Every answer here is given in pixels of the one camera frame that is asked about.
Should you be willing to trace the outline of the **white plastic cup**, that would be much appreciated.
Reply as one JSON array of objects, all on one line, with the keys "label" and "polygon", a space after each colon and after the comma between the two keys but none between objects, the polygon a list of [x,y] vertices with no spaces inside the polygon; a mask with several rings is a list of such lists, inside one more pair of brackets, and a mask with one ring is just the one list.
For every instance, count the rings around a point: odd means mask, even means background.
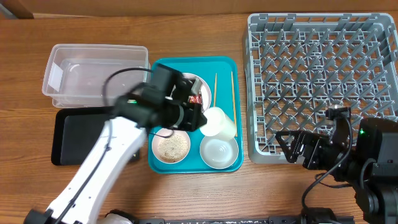
[{"label": "white plastic cup", "polygon": [[200,131],[207,137],[214,137],[222,141],[229,141],[235,137],[237,128],[234,122],[219,107],[212,107],[204,112],[207,119]]}]

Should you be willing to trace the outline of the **pink bowl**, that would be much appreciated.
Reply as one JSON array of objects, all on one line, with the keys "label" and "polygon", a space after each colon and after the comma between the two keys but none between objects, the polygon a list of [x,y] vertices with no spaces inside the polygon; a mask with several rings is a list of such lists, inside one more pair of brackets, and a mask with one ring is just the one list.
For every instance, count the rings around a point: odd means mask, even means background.
[{"label": "pink bowl", "polygon": [[165,164],[176,164],[190,152],[190,137],[185,131],[162,128],[153,134],[152,152]]}]

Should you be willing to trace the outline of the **red snack wrapper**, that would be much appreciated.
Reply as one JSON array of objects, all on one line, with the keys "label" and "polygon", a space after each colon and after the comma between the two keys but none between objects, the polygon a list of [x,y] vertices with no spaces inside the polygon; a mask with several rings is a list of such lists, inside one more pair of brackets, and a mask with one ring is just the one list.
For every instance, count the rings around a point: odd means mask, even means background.
[{"label": "red snack wrapper", "polygon": [[200,104],[200,105],[203,104],[201,95],[189,96],[188,101],[190,103],[196,103],[196,104]]}]

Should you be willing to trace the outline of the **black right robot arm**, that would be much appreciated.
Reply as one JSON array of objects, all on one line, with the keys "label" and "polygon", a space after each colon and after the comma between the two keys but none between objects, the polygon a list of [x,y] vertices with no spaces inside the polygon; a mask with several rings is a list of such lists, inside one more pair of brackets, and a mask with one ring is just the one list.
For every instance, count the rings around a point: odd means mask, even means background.
[{"label": "black right robot arm", "polygon": [[332,175],[337,188],[351,187],[355,201],[368,223],[397,223],[397,123],[389,119],[366,118],[354,134],[349,118],[333,120],[332,136],[308,131],[279,131],[275,138],[289,163],[304,158],[308,170],[320,170],[302,195],[307,223],[337,223],[330,209],[311,208],[308,193]]}]

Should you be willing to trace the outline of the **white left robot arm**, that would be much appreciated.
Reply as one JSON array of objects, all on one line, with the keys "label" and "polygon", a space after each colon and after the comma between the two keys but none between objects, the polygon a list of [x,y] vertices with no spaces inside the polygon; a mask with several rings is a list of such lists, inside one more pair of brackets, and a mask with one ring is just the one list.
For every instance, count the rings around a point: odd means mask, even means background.
[{"label": "white left robot arm", "polygon": [[44,213],[31,210],[24,223],[96,223],[102,204],[152,128],[195,131],[206,124],[198,103],[200,79],[140,83],[115,101],[88,157]]}]

